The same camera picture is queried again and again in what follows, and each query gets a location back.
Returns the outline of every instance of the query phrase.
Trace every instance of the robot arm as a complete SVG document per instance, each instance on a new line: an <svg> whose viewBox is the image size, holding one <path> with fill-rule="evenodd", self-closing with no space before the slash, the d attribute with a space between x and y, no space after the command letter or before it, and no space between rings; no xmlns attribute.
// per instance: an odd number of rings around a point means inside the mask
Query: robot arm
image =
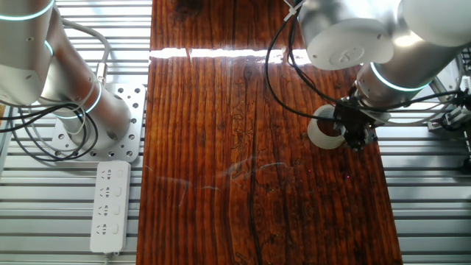
<svg viewBox="0 0 471 265"><path fill-rule="evenodd" d="M39 99L52 58L46 36L53 6L51 0L0 1L0 100Z"/></svg>
<svg viewBox="0 0 471 265"><path fill-rule="evenodd" d="M471 1L462 0L307 0L299 21L317 68L363 64L355 93L343 100L389 108L416 96L471 41L470 10ZM372 139L365 124L369 119L364 111L352 116L352 111L336 107L336 115L347 114L356 124L346 125L344 136L359 149ZM379 113L368 114L384 120Z"/></svg>

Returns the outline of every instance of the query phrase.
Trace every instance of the dark brown wood grain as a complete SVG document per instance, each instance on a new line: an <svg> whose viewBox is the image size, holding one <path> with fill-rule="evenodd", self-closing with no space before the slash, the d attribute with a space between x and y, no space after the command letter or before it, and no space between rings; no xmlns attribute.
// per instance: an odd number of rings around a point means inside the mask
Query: dark brown wood grain
<svg viewBox="0 0 471 265"><path fill-rule="evenodd" d="M154 1L151 50L166 56L149 71L138 265L402 263L378 146L315 147L309 119L268 92L263 55L228 52L266 51L286 13L281 0ZM303 69L337 98L356 73ZM325 104L286 61L269 74L286 104Z"/></svg>

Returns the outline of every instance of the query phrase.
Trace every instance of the white power cord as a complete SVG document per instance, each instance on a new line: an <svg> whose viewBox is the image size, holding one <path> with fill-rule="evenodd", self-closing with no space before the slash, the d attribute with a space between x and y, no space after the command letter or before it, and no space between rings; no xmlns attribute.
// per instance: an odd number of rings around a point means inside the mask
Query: white power cord
<svg viewBox="0 0 471 265"><path fill-rule="evenodd" d="M87 26L83 26L83 25L77 24L75 22L68 21L64 18L62 19L62 23L66 26L69 26L69 27L73 28L73 29L79 30L81 32L87 33L89 35L92 35L92 36L98 38L103 43L103 45L105 46L105 53L103 54L103 58L102 58L101 62L106 63L106 61L108 60L108 56L110 55L111 48L110 48L110 43L108 42L108 40L102 34L100 34L96 30L91 29Z"/></svg>

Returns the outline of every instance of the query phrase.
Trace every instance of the black cable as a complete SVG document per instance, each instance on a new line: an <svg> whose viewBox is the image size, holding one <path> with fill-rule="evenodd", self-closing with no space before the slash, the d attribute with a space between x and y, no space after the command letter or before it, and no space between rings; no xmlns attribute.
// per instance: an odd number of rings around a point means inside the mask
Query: black cable
<svg viewBox="0 0 471 265"><path fill-rule="evenodd" d="M21 109L18 109L18 113L20 115L20 117L22 117L22 122L25 123L25 120L23 118L23 112L21 111ZM75 115L77 115L77 118L79 119L80 122L83 122L83 119L82 117L80 116L80 114L78 113L78 111L74 111ZM72 158L75 154L78 153L78 151L81 150L81 148L85 145L86 141L87 141L87 128L86 126L83 127L83 138L82 138L82 142L80 143L80 145L70 154L70 155L67 155L66 157L64 158L60 158L58 156L55 156L53 154L51 154L50 152L46 151L34 138L34 136L31 134L31 132L29 131L28 129L28 126L26 126L24 128L24 130L26 131L27 135L29 136L29 139L31 139L31 141L41 150L43 151L44 154L48 155L49 157L51 158L54 158L56 160L56 162L58 161L62 161L62 160L68 160L69 158Z"/></svg>
<svg viewBox="0 0 471 265"><path fill-rule="evenodd" d="M45 110L42 110L40 112L37 112L35 114L37 114L36 117L34 117L33 119L30 119L28 122L26 123L23 123L21 125L18 125L16 127L11 127L11 128L8 128L8 129L3 129L3 130L0 130L0 133L8 133L8 132L13 132L13 131L16 131L18 129L21 129L21 128L25 128L26 126L32 124L33 122L37 121L38 119L41 119L43 118L44 116L50 114L50 113L53 113L54 111L56 110L59 110L60 108L63 108L63 107L67 107L69 106L69 104L66 104L66 105L59 105L59 106L56 106L56 107L50 107L50 108L47 108Z"/></svg>
<svg viewBox="0 0 471 265"><path fill-rule="evenodd" d="M77 118L83 122L82 120L82 117L80 116L80 114L75 110L74 111L75 114L77 115ZM54 159L46 159L46 158L40 158L38 157L37 155L34 155L32 154L30 151L28 151L24 145L21 143L21 141L19 140L17 134L16 134L16 131L13 131L13 137L15 139L15 141L18 143L18 145L20 146L20 148L25 152L27 153L30 157L36 159L36 160L39 160L39 161L43 161L43 162L60 162L60 161L64 161L64 160L75 160L77 158L81 158L82 156L88 154L95 146L96 146L96 143L98 141L98 138L99 138L99 131L98 131L98 127L96 126L96 123L95 121L90 117L90 115L88 113L85 113L85 115L87 116L87 119L90 121L90 123L92 123L92 126L93 126L93 129L95 130L95 139L93 141L93 143L91 144L91 146L85 150L82 154L80 155L76 155L78 153L78 151L81 150L81 148L83 148L83 146L85 145L86 143L86 138L87 138L87 131L86 131L86 127L84 126L83 127L83 130L84 130L84 135L83 135L83 139L82 139L82 142L81 144L79 145L79 147L77 147L77 149L75 149L70 155L64 157L64 158L60 158L58 156L55 156L49 152L47 152L44 148L42 148L40 146L40 144L34 139L34 137L31 135L31 133L28 131L27 127L25 127L26 129L26 133L28 133L28 136L30 137L30 139L33 141L33 143L35 143L35 145L41 149L41 151L43 151L46 155L48 155L49 157L51 158L54 158Z"/></svg>
<svg viewBox="0 0 471 265"><path fill-rule="evenodd" d="M283 29L286 27L286 24L290 21L290 19L288 19L287 21L284 21L283 24L281 25L281 27L279 28L279 30L277 31L277 33L275 34L275 36L273 37L272 39L272 42L270 43L267 51L266 51L266 58L265 58L265 80L266 80L266 86L267 88L269 89L270 93L272 94L273 98L275 99L275 101L281 105L281 107L283 107L284 109L292 112L292 113L295 113L299 116L303 116L303 117L306 117L306 118L311 118L311 119L318 119L318 120L322 120L322 121L340 121L338 119L333 119L333 118L326 118L326 117L321 117L321 116L313 116L313 115L309 115L309 114L306 114L306 113L302 113L302 112L299 112L287 105L285 105L276 95L275 91L273 91L273 87L272 87L272 84L270 83L270 77L269 77L269 70L268 70L268 66L269 66L269 58L270 58L270 53L272 52L272 49L273 49L273 46L275 45L277 39L280 37L280 34L281 32L283 31Z"/></svg>
<svg viewBox="0 0 471 265"><path fill-rule="evenodd" d="M28 114L28 115L25 115L25 116L15 116L15 117L11 117L11 116L8 116L8 117L0 117L0 121L15 121L15 120L19 120L19 119L27 119L27 118L32 118L32 117L35 117L35 116L38 116L40 115L41 113L46 113L48 111L50 111L52 108L54 108L54 111L62 108L62 107L65 107L66 105L57 105L57 106L54 106L54 107L49 107L49 108L46 108L44 110L39 110L35 113L31 113L31 114Z"/></svg>

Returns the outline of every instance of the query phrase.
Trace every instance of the end effector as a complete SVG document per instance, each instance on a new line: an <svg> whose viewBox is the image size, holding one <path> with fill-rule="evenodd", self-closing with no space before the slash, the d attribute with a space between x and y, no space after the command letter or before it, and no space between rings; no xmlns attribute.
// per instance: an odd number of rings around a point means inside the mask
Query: end effector
<svg viewBox="0 0 471 265"><path fill-rule="evenodd" d="M352 148L371 142L372 128L390 116L346 106L388 110L409 102L471 41L469 10L471 1L462 0L304 3L299 20L311 62L331 71L362 64L350 95L342 99L346 104L334 113L350 121L343 132Z"/></svg>

